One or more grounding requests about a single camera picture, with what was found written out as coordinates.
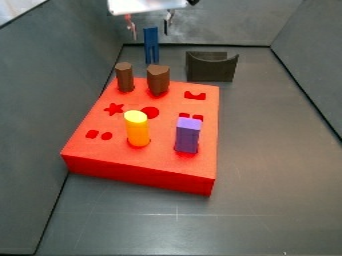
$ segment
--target circular hole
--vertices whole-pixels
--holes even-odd
[[[160,109],[156,107],[146,107],[142,109],[142,112],[146,113],[149,119],[154,119],[160,116]]]
[[[110,140],[113,138],[113,133],[111,132],[106,132],[103,135],[102,135],[102,139],[103,140]]]

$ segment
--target yellow cylinder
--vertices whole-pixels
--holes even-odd
[[[142,111],[130,110],[125,112],[126,131],[129,142],[137,147],[150,143],[148,115]]]

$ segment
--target purple block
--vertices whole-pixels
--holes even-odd
[[[178,118],[176,151],[193,154],[198,152],[201,127],[202,121],[200,119]]]

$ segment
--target gray wall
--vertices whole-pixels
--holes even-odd
[[[196,7],[177,11],[170,35],[164,32],[166,11],[133,15],[138,41],[144,28],[160,27],[162,43],[270,46],[303,0],[201,0]],[[121,16],[113,17],[126,42],[136,43]]]
[[[307,0],[272,48],[342,137],[342,1]]]
[[[61,149],[122,48],[106,0],[49,1],[0,30],[0,254],[34,253],[67,175]]]

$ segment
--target brown cylinder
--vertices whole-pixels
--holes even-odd
[[[133,64],[121,62],[115,65],[115,73],[118,78],[118,86],[121,92],[132,92],[134,90],[134,72]]]

